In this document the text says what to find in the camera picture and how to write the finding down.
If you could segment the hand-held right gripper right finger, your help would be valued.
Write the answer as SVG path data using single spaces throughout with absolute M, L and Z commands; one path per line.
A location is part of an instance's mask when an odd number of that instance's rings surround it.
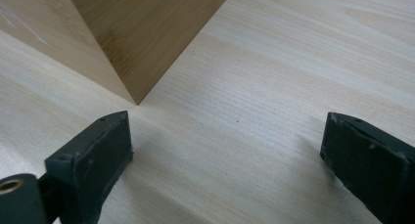
M 350 115 L 327 115 L 320 156 L 383 224 L 415 224 L 415 148 Z

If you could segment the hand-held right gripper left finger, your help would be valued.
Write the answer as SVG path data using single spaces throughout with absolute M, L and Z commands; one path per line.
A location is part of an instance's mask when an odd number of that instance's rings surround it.
M 128 112 L 103 116 L 45 159 L 58 188 L 62 224 L 97 224 L 102 206 L 133 158 Z

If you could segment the wooden box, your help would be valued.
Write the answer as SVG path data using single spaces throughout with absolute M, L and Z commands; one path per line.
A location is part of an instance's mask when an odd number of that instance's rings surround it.
M 140 104 L 226 0 L 0 0 L 0 31 Z

